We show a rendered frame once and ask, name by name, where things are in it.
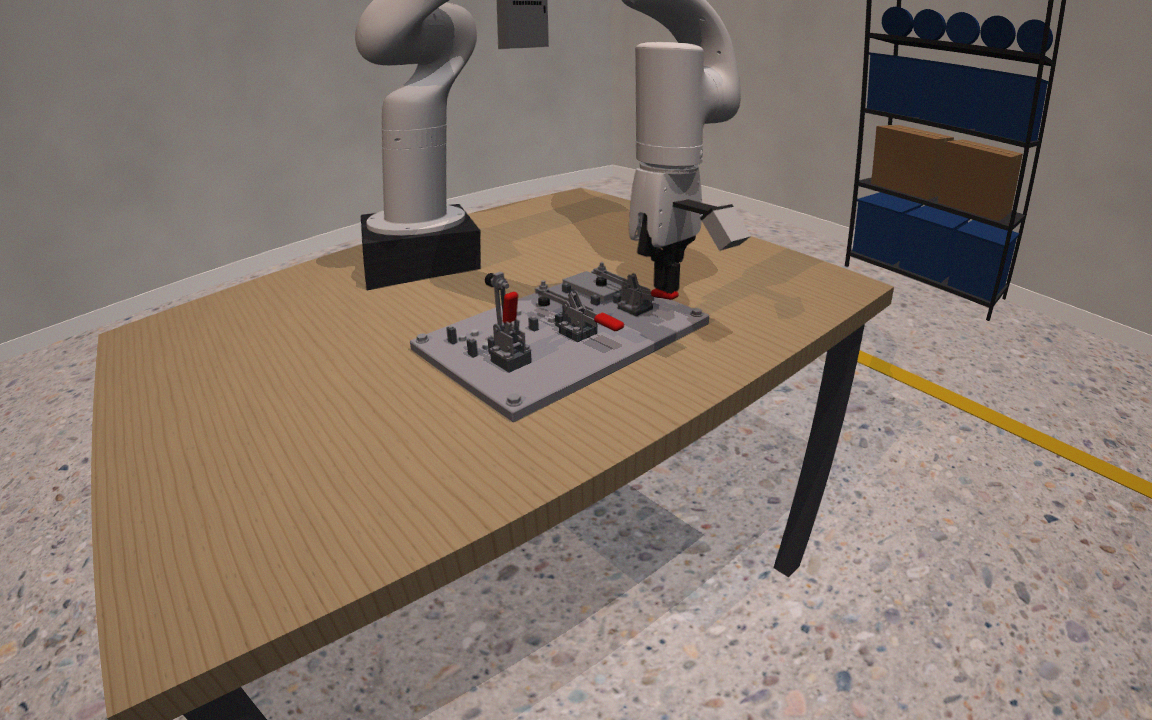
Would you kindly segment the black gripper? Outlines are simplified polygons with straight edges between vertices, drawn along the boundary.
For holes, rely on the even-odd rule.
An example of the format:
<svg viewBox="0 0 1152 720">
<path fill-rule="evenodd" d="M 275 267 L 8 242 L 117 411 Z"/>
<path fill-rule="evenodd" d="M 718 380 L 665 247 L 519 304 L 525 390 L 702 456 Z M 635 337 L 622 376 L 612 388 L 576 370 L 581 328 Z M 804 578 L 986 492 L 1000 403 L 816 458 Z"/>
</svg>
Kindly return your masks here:
<svg viewBox="0 0 1152 720">
<path fill-rule="evenodd" d="M 702 228 L 702 214 L 673 209 L 673 202 L 687 199 L 702 202 L 698 165 L 666 169 L 647 167 L 641 161 L 634 176 L 628 236 L 639 241 L 637 253 L 654 262 L 657 290 L 679 291 L 680 263 L 684 262 L 685 247 Z"/>
</svg>

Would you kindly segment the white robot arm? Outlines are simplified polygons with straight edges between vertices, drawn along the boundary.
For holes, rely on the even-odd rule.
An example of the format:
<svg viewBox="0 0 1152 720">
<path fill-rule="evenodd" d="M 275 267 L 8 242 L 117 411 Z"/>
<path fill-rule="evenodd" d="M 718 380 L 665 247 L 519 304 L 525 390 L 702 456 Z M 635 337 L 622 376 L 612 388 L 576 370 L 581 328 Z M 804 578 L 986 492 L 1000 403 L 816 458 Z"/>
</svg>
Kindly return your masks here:
<svg viewBox="0 0 1152 720">
<path fill-rule="evenodd" d="M 448 1 L 372 0 L 358 18 L 355 41 L 364 59 L 417 65 L 381 105 L 384 211 L 369 217 L 369 232 L 426 234 L 465 222 L 465 211 L 445 209 L 445 123 L 450 86 L 473 53 L 477 29 L 470 12 Z M 735 118 L 741 101 L 730 33 L 707 0 L 622 3 L 658 20 L 679 41 L 635 47 L 636 159 L 666 169 L 702 164 L 703 126 Z M 719 251 L 751 237 L 732 204 L 687 199 L 673 209 L 703 214 Z"/>
</svg>

